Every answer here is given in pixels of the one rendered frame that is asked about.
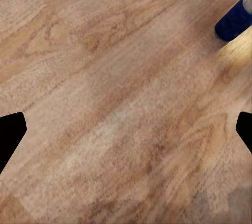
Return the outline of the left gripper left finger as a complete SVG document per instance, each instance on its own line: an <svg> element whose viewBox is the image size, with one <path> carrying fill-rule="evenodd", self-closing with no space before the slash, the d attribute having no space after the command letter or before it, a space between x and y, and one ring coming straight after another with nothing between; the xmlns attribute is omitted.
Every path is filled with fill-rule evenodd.
<svg viewBox="0 0 252 224"><path fill-rule="evenodd" d="M22 112L0 118L0 173L26 132L27 126Z"/></svg>

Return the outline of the can of soda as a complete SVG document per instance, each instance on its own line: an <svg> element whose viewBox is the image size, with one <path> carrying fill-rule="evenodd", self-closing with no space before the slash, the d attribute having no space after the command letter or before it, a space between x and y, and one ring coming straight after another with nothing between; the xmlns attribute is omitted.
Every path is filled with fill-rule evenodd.
<svg viewBox="0 0 252 224"><path fill-rule="evenodd" d="M252 25L252 0L240 0L215 26L223 41L233 41Z"/></svg>

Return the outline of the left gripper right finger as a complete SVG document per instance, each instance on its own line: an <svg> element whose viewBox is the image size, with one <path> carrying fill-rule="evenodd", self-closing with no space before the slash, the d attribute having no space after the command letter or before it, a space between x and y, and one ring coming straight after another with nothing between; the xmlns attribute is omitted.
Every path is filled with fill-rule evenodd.
<svg viewBox="0 0 252 224"><path fill-rule="evenodd" d="M252 114L247 112L240 112L237 124L236 131L243 139L247 147L252 153Z"/></svg>

